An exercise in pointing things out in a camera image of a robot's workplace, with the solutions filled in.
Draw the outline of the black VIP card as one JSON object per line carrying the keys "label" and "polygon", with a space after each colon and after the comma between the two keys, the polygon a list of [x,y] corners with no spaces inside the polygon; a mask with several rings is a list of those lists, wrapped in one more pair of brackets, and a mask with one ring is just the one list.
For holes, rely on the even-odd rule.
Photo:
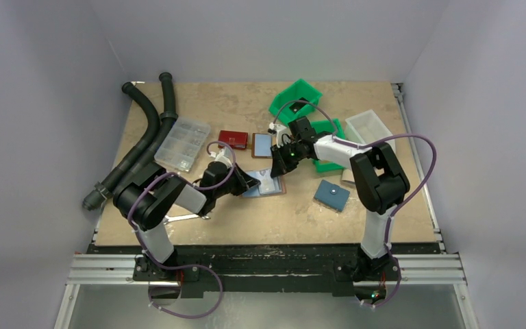
{"label": "black VIP card", "polygon": [[300,98],[297,101],[294,101],[291,105],[289,105],[289,109],[291,113],[305,116],[309,111],[309,101],[305,98]]}

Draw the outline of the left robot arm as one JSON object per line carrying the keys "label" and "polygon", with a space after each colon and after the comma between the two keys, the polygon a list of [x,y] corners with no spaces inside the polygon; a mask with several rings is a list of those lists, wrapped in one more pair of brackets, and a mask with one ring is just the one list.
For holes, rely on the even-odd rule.
{"label": "left robot arm", "polygon": [[259,179],[237,164],[221,160],[208,164],[197,185],[153,162],[120,187],[112,203],[134,229],[145,256],[158,267],[176,269],[176,250],[164,227],[171,208],[179,206],[204,217],[219,198],[240,196],[259,185]]}

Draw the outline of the pink leather card holder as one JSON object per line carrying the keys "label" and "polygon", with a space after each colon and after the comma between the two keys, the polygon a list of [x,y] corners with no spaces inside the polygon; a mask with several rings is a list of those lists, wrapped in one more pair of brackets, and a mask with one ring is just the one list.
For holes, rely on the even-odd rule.
{"label": "pink leather card holder", "polygon": [[286,192],[286,187],[281,177],[272,178],[271,169],[248,171],[247,174],[257,179],[260,183],[242,194],[246,198],[269,197],[281,195]]}

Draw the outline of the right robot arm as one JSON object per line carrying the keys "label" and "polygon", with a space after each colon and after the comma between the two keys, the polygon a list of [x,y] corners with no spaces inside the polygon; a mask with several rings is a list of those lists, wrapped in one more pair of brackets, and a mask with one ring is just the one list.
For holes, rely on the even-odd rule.
{"label": "right robot arm", "polygon": [[410,182],[392,147],[386,143],[361,145],[338,138],[330,132],[317,132],[305,117],[287,126],[270,123],[268,132],[276,135],[271,147],[271,177],[286,175],[303,159],[325,160],[352,171],[359,200],[366,209],[361,249],[370,259],[390,250],[392,212],[410,191]]}

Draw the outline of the silver VIP card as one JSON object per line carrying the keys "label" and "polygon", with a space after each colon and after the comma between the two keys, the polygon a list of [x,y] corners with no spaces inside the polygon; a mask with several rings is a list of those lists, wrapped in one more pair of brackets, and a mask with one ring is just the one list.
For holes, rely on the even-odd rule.
{"label": "silver VIP card", "polygon": [[282,192],[281,184],[275,178],[262,176],[259,178],[259,181],[258,190],[260,195],[272,195]]}

